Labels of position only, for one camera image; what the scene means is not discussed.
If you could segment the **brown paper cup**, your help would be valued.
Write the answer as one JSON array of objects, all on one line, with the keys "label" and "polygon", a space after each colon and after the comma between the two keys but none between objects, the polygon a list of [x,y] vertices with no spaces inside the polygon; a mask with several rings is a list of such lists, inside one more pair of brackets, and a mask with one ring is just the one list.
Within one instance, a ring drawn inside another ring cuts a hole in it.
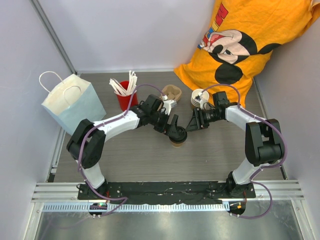
[{"label": "brown paper cup", "polygon": [[175,142],[172,142],[171,145],[174,147],[174,148],[180,148],[184,143],[175,143]]}]

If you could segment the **black coffee cup lid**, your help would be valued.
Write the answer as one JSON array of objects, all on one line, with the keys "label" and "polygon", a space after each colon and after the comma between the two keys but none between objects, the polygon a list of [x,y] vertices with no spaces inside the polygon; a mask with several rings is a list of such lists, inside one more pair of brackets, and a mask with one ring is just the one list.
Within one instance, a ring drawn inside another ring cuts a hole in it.
[{"label": "black coffee cup lid", "polygon": [[175,144],[182,144],[186,141],[188,133],[182,126],[177,126],[173,131],[170,132],[168,137],[171,142]]}]

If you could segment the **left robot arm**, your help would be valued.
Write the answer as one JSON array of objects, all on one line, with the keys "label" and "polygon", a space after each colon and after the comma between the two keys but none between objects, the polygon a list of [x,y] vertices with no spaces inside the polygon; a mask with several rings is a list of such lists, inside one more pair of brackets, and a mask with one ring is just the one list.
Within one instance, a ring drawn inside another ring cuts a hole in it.
[{"label": "left robot arm", "polygon": [[146,125],[167,135],[171,140],[179,138],[177,118],[169,124],[171,110],[177,105],[173,99],[150,94],[145,101],[131,106],[125,112],[105,120],[91,122],[82,120],[71,136],[66,149],[77,162],[77,169],[89,185],[89,194],[100,200],[107,192],[107,180],[103,176],[99,161],[105,143],[126,131]]}]

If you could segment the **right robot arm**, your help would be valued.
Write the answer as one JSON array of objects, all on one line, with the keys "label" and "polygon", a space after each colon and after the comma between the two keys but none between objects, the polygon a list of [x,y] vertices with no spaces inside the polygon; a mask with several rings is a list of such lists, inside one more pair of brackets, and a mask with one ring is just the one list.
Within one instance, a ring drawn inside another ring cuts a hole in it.
[{"label": "right robot arm", "polygon": [[186,131],[198,131],[209,127],[210,123],[226,120],[245,132],[245,159],[226,179],[226,193],[239,198],[250,189],[251,180],[258,170],[269,167],[285,155],[285,145],[281,139],[280,124],[276,119],[255,116],[236,102],[230,102],[224,91],[213,94],[213,104],[209,104],[208,93],[197,89],[191,96],[194,106]]}]

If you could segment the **light blue paper bag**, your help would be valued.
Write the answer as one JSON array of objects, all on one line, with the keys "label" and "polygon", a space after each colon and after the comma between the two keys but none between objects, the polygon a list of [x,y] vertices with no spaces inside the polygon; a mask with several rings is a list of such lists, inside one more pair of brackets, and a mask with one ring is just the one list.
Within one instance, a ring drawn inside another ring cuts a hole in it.
[{"label": "light blue paper bag", "polygon": [[66,133],[72,135],[84,119],[91,122],[101,121],[106,115],[91,82],[76,74],[71,74],[65,79],[56,75],[60,82],[52,90],[48,90],[42,83],[42,77],[45,74],[56,75],[57,73],[45,71],[40,74],[39,84],[48,92],[41,105]]}]

